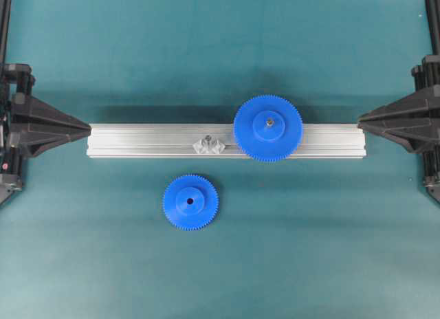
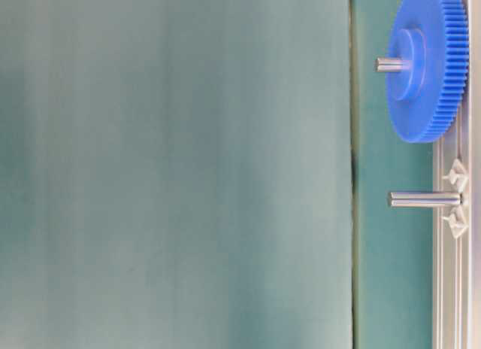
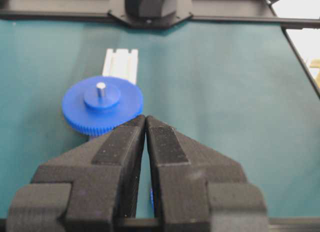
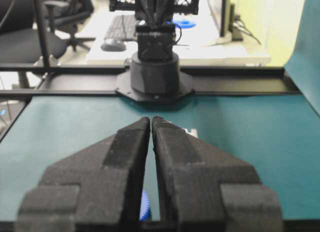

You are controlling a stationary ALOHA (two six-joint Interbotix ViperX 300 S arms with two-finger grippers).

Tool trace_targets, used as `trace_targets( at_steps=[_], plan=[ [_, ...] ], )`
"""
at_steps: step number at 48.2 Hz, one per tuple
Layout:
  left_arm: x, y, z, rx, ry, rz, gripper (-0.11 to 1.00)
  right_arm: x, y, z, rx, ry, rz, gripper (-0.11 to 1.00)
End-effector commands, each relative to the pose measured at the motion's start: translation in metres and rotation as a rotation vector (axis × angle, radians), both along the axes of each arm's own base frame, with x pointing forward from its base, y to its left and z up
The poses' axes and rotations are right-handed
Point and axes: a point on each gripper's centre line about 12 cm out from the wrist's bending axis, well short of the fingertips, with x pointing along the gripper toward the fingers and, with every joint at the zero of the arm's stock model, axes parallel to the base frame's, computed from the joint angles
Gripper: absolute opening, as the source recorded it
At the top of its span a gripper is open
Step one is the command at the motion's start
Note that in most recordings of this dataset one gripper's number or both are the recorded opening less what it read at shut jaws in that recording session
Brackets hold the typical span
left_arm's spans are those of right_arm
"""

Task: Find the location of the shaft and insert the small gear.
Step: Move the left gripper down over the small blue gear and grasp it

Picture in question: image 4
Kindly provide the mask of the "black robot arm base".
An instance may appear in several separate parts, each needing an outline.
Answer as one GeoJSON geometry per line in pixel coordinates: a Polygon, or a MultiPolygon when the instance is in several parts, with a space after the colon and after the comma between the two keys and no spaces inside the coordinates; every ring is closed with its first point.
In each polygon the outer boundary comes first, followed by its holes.
{"type": "Polygon", "coordinates": [[[119,94],[136,102],[170,103],[192,93],[191,77],[181,72],[173,46],[180,40],[172,22],[173,12],[133,11],[144,20],[136,25],[137,52],[131,56],[128,71],[117,79],[119,94]]]}

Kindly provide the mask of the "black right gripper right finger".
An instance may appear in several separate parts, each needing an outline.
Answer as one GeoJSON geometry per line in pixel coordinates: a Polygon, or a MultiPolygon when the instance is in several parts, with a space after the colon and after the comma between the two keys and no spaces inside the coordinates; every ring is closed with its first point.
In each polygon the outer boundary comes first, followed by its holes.
{"type": "Polygon", "coordinates": [[[282,208],[255,167],[156,116],[160,214],[180,232],[281,232],[282,208]]]}

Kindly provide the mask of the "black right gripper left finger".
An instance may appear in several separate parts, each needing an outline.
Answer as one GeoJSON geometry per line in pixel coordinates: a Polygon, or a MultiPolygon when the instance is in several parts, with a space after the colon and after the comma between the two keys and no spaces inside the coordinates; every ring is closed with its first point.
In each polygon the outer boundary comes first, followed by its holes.
{"type": "Polygon", "coordinates": [[[139,222],[150,120],[49,165],[20,204],[17,232],[118,232],[139,222]]]}

